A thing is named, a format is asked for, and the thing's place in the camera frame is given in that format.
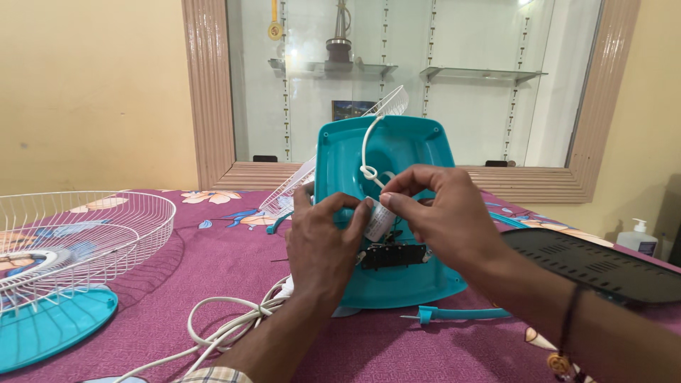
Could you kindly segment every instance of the person's left hand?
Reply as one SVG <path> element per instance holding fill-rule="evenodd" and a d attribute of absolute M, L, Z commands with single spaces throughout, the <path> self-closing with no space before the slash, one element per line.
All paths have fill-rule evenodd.
<path fill-rule="evenodd" d="M 373 202 L 338 192 L 312 206 L 314 187 L 308 183 L 295 190 L 293 224 L 286 231 L 293 295 L 314 294 L 335 307 L 352 276 Z M 339 230 L 333 215 L 343 207 L 355 213 L 347 228 Z"/>

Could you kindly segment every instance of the white cable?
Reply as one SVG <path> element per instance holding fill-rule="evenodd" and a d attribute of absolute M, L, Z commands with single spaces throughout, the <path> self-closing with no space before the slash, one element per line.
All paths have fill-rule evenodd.
<path fill-rule="evenodd" d="M 383 116 L 376 117 L 374 122 L 372 122 L 371 125 L 369 125 L 369 128 L 366 130 L 366 133 L 364 134 L 364 141 L 362 142 L 362 166 L 360 166 L 360 172 L 364 174 L 364 178 L 374 181 L 376 185 L 378 185 L 381 189 L 383 189 L 385 185 L 378 180 L 379 177 L 378 171 L 376 170 L 376 168 L 366 165 L 366 141 L 368 141 L 369 135 L 371 134 L 371 131 L 374 129 L 374 126 L 376 126 L 376 124 L 382 119 Z M 383 174 L 388 174 L 390 178 L 395 176 L 395 174 L 393 174 L 392 172 L 381 173 L 381 175 Z"/>
<path fill-rule="evenodd" d="M 151 362 L 144 366 L 138 367 L 130 371 L 129 373 L 126 373 L 125 375 L 121 376 L 120 378 L 116 379 L 114 383 L 121 383 L 123 380 L 126 380 L 127 378 L 130 378 L 131 376 L 134 376 L 135 374 L 138 374 L 144 371 L 145 369 L 162 365 L 164 363 L 174 361 L 177 358 L 182 358 L 183 356 L 193 354 L 194 352 L 200 350 L 201 347 L 208 347 L 206 348 L 206 351 L 204 351 L 204 353 L 201 354 L 201 357 L 199 357 L 196 360 L 196 362 L 191 366 L 191 368 L 187 371 L 185 376 L 194 372 L 199 367 L 199 365 L 201 365 L 201 363 L 206 360 L 208 355 L 210 355 L 210 353 L 213 352 L 213 350 L 217 349 L 220 352 L 227 351 L 229 349 L 229 347 L 227 346 L 238 341 L 242 336 L 245 335 L 245 333 L 251 327 L 253 328 L 258 327 L 258 325 L 262 321 L 263 316 L 271 316 L 274 312 L 281 308 L 281 303 L 287 300 L 290 297 L 290 295 L 277 294 L 277 296 L 274 298 L 271 298 L 271 296 L 272 293 L 274 293 L 274 291 L 278 290 L 279 288 L 284 289 L 284 284 L 287 282 L 288 279 L 290 279 L 290 277 L 291 276 L 289 275 L 286 278 L 283 278 L 282 280 L 277 282 L 270 289 L 270 291 L 268 291 L 267 294 L 265 294 L 265 297 L 262 299 L 262 302 L 259 305 L 253 302 L 245 301 L 243 299 L 231 298 L 228 296 L 214 296 L 212 298 L 204 299 L 203 301 L 199 302 L 196 306 L 194 306 L 194 308 L 189 313 L 189 317 L 187 318 L 187 330 L 189 331 L 189 336 L 192 338 L 192 340 L 194 340 L 194 342 L 196 342 L 196 346 L 189 348 L 188 350 L 179 352 L 178 354 L 171 355 L 167 358 L 159 359 L 158 361 Z M 240 303 L 242 305 L 250 307 L 252 310 L 238 318 L 235 318 L 223 324 L 222 326 L 220 326 L 220 328 L 217 329 L 217 331 L 215 331 L 209 337 L 203 339 L 194 331 L 194 328 L 191 325 L 191 320 L 194 317 L 194 313 L 201 306 L 211 302 Z M 229 338 L 230 335 L 236 333 L 237 331 L 239 331 L 238 334 Z"/>

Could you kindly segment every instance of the wooden frame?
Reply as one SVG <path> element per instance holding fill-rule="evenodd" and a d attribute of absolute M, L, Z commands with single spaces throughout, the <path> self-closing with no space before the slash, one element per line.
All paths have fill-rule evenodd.
<path fill-rule="evenodd" d="M 566 168 L 465 166 L 510 202 L 591 202 L 640 0 L 604 0 L 577 131 Z M 201 189 L 274 190 L 300 164 L 237 162 L 224 0 L 183 0 Z"/>

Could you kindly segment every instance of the cream wall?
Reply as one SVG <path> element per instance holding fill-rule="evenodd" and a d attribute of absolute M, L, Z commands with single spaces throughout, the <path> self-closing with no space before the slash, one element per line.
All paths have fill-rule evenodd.
<path fill-rule="evenodd" d="M 681 1 L 642 1 L 593 202 L 526 208 L 611 240 L 618 231 L 632 230 L 631 218 L 648 220 L 656 235 L 676 235 L 681 221 L 679 14 Z"/>
<path fill-rule="evenodd" d="M 195 189 L 180 0 L 0 1 L 0 195 Z"/>

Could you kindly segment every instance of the plaid shirt sleeve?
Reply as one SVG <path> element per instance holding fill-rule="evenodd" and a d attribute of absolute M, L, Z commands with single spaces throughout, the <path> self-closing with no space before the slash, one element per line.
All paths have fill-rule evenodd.
<path fill-rule="evenodd" d="M 174 383 L 253 383 L 243 372 L 229 367 L 207 367 L 190 373 Z"/>

